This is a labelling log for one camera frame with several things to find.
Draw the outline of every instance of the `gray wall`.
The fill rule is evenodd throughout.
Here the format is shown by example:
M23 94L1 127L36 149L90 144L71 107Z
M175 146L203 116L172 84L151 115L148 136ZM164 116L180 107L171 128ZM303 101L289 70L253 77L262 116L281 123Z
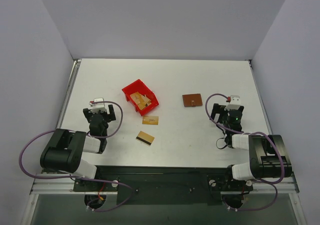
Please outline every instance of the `gray wall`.
M74 58L252 59L285 0L42 0Z
M309 225L319 224L320 0L286 0L253 59L274 133L283 136Z
M0 18L0 223L17 225L33 183L20 150L55 127L73 60L41 0L0 0ZM33 173L44 145L26 153Z

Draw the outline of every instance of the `white tabletop surface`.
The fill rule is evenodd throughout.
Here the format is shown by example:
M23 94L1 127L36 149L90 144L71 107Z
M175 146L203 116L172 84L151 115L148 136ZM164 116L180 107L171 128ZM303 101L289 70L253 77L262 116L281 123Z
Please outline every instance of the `white tabletop surface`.
M142 117L126 101L122 88L141 79L152 90L159 106L148 115L159 116L158 125L142 124ZM202 96L203 106L184 107L183 94ZM222 132L209 120L205 102L209 95L239 95L244 106L242 128L246 132L268 132L251 69L247 61L82 59L62 128L89 130L83 108L94 98L119 103L123 123L116 135L107 139L103 154L84 152L82 158L94 165L225 168L248 162L249 152L226 148L218 150ZM222 97L214 103L226 105ZM111 134L120 121L109 123ZM136 140L140 131L155 137L151 146Z

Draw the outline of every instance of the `red basket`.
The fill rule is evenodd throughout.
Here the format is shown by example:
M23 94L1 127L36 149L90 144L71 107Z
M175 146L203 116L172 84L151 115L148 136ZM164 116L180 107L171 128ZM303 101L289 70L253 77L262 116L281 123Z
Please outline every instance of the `red basket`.
M122 91L125 94L125 99L127 101L130 101L136 112L139 112L141 116L146 115L149 113L152 109L154 109L156 106L159 105L159 102L155 96L155 94L140 80L134 81L130 85L126 86L122 89ZM141 95L146 95L147 98L151 100L151 104L144 109L140 110L138 105L133 101L133 99L130 97L131 94L134 94L136 92L139 92Z

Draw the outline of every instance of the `gray floor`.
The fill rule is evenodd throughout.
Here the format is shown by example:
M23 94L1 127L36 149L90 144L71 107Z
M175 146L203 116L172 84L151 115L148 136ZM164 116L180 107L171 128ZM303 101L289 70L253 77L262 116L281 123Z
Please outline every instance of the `gray floor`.
M273 194L248 196L245 206L261 207ZM114 206L114 201L103 208ZM86 211L83 195L40 195L32 225L297 225L288 194L262 211L228 212L224 205L124 205L111 212Z

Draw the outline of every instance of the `red wire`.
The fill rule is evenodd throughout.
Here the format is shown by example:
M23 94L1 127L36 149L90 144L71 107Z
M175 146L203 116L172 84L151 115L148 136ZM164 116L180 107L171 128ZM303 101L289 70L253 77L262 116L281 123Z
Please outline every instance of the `red wire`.
M100 192L102 192L102 190L105 188L106 183L104 182L101 189L98 191L98 198L101 199L100 197Z

